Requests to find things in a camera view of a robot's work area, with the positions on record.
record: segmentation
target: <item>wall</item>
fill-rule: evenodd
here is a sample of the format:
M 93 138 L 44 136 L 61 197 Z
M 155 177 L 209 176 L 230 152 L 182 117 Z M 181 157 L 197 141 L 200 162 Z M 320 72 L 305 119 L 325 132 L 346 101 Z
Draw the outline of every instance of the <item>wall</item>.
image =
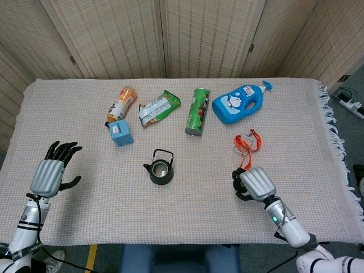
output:
M 53 23 L 65 29 L 91 78 L 165 77 L 159 1 L 46 0 L 42 4 Z
M 0 152 L 5 153 L 15 129 L 23 92 L 33 78 L 0 45 Z
M 239 77 L 265 1 L 163 0 L 167 75 Z
M 34 77 L 83 77 L 38 1 L 0 0 L 0 42 Z
M 276 77 L 317 0 L 267 0 L 241 78 Z
M 315 8 L 277 76 L 316 78 L 330 88 L 362 56 L 364 1 L 324 0 Z

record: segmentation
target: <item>orange bottle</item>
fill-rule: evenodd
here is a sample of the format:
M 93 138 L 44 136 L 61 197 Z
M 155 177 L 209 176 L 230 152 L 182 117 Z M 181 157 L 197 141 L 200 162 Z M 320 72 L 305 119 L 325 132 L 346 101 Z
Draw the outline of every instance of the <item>orange bottle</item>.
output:
M 132 86 L 121 89 L 118 100 L 107 111 L 107 121 L 114 122 L 124 119 L 127 109 L 136 98 L 137 93 Z

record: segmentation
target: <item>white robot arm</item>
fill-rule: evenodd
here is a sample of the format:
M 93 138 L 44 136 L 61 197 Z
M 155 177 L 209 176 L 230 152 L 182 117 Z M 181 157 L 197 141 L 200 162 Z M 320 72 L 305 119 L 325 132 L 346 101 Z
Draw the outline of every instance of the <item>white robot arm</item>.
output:
M 49 198 L 58 191 L 74 187 L 81 179 L 81 176 L 76 176 L 72 182 L 61 184 L 64 168 L 73 154 L 82 147 L 74 147 L 77 142 L 72 142 L 64 143 L 56 149 L 58 144 L 59 141 L 50 146 L 45 159 L 38 165 L 30 187 L 33 194 L 26 194 L 30 199 L 9 244 L 11 259 L 0 259 L 0 273 L 31 272 L 32 253 L 43 247 L 39 232 L 49 211 Z
M 299 273 L 360 273 L 364 272 L 364 260 L 350 257 L 334 257 L 309 234 L 284 202 L 275 196 L 276 188 L 261 167 L 249 171 L 233 172 L 234 189 L 243 201 L 255 200 L 265 203 L 265 210 L 295 249 L 309 251 L 296 260 Z

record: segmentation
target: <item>tissue box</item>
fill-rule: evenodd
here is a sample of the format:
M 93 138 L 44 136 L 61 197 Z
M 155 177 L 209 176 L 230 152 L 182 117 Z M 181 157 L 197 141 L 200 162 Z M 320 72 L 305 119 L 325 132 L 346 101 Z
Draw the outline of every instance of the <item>tissue box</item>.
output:
M 109 123 L 109 129 L 111 138 L 116 145 L 123 146 L 134 143 L 125 119 Z

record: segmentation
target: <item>yellow floor marking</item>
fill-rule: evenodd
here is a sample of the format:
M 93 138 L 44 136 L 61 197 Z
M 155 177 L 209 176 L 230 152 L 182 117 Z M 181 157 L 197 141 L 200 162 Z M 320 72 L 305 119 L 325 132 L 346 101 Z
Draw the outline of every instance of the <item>yellow floor marking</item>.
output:
M 93 265 L 95 264 L 97 245 L 90 245 L 89 256 L 87 258 L 86 268 L 93 270 Z

